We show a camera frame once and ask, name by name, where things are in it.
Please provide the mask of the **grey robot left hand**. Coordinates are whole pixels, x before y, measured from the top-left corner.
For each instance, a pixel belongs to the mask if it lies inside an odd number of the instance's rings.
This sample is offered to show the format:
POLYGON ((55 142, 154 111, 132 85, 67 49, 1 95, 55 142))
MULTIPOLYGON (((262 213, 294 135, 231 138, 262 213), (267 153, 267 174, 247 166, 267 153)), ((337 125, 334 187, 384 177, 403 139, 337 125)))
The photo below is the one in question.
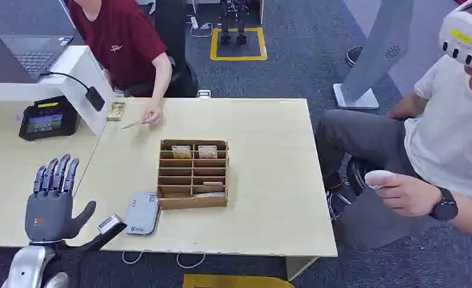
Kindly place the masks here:
POLYGON ((90 201, 80 214, 72 216, 78 165, 78 158, 65 154, 38 168, 25 211, 25 232, 32 243, 73 239, 94 214, 96 202, 90 201))

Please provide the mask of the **person's hand across desk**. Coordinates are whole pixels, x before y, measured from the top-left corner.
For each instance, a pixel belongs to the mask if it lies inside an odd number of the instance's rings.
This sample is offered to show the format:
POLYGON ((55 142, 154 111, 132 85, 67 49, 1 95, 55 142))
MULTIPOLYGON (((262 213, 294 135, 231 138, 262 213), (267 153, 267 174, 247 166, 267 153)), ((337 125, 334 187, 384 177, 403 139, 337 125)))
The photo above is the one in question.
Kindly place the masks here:
POLYGON ((163 103, 161 100, 151 99, 144 108, 144 115, 142 117, 142 124, 157 125, 160 124, 163 118, 163 103))

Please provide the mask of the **person's hand with controller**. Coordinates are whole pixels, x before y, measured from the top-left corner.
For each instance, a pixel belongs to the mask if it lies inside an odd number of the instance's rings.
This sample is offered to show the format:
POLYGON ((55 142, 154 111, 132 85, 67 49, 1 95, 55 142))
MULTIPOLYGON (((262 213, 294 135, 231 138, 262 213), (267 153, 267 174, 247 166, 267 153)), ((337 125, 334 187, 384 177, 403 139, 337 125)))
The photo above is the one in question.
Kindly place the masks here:
POLYGON ((371 176, 365 181, 386 206, 406 217, 427 215, 442 199, 439 188, 408 175, 392 173, 371 176))

